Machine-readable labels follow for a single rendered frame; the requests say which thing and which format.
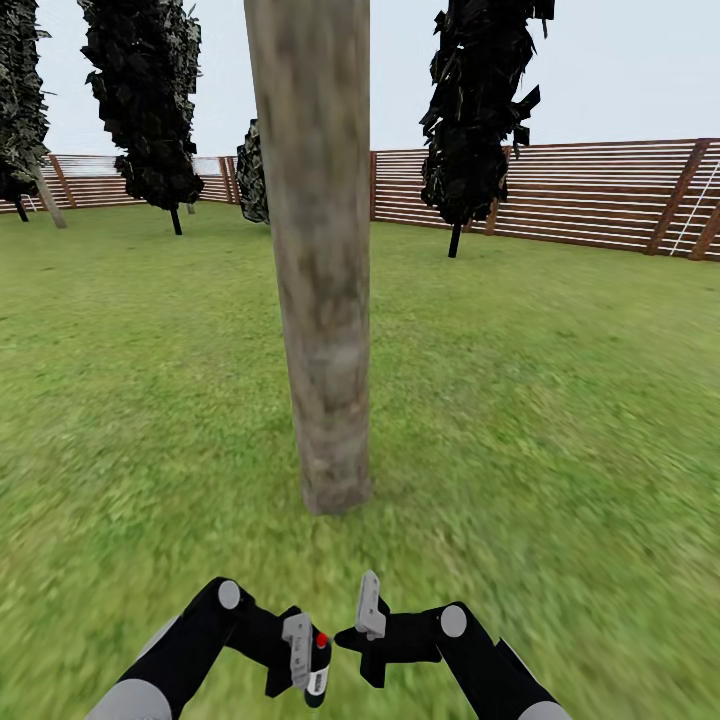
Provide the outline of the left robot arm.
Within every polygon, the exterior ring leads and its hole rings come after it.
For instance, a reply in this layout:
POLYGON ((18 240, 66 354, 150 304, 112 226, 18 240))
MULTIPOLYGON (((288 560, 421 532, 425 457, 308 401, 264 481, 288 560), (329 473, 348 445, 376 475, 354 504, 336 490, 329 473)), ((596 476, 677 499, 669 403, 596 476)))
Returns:
POLYGON ((265 694, 309 686, 315 627, 296 605, 280 617, 235 581, 215 578, 151 638, 136 663, 84 720, 177 720, 223 645, 269 667, 265 694))

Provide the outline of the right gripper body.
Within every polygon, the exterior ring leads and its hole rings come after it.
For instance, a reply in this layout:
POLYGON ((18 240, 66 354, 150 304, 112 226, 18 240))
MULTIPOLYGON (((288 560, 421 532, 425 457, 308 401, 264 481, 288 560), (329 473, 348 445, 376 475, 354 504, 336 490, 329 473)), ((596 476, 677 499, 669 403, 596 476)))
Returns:
POLYGON ((379 599, 379 612, 385 615, 385 636, 382 639, 369 641, 364 637, 363 651, 361 651, 361 675, 373 687, 385 687, 387 663, 415 663, 409 655, 405 641, 406 614, 390 614, 389 606, 379 599))

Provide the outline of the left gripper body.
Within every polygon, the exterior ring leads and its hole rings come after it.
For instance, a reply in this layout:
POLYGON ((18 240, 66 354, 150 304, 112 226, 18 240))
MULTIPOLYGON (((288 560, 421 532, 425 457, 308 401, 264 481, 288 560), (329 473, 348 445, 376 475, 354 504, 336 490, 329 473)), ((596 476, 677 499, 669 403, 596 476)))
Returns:
POLYGON ((296 605, 289 607, 280 617, 265 612, 266 620, 261 637, 255 647, 246 656, 261 665, 269 667, 265 694, 276 697, 293 684, 290 660, 292 652, 289 643, 283 637, 283 622, 289 617, 298 615, 301 609, 296 605))

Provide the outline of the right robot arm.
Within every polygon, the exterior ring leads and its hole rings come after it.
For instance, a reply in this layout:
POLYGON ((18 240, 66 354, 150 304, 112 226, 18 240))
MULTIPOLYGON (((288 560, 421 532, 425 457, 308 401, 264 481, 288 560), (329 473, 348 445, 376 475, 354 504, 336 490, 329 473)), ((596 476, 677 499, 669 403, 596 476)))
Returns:
POLYGON ((378 574, 361 580, 355 626, 336 635, 360 652, 361 675, 385 687, 387 663, 439 663, 443 658, 479 720, 572 720, 504 640, 497 645, 478 618, 453 603, 421 614, 390 614, 379 599, 378 574))

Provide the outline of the pesticide atomizer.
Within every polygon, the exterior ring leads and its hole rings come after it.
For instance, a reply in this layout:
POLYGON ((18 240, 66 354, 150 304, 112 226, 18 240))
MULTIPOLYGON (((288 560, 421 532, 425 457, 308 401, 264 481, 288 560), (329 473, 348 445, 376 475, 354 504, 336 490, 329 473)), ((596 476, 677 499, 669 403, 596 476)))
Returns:
POLYGON ((331 655, 333 654, 332 640, 329 640, 324 633, 316 633, 311 641, 311 660, 317 662, 322 668, 313 672, 309 680, 309 686, 304 690, 305 702, 309 707, 316 708, 323 704, 327 681, 329 681, 329 668, 331 667, 331 655))

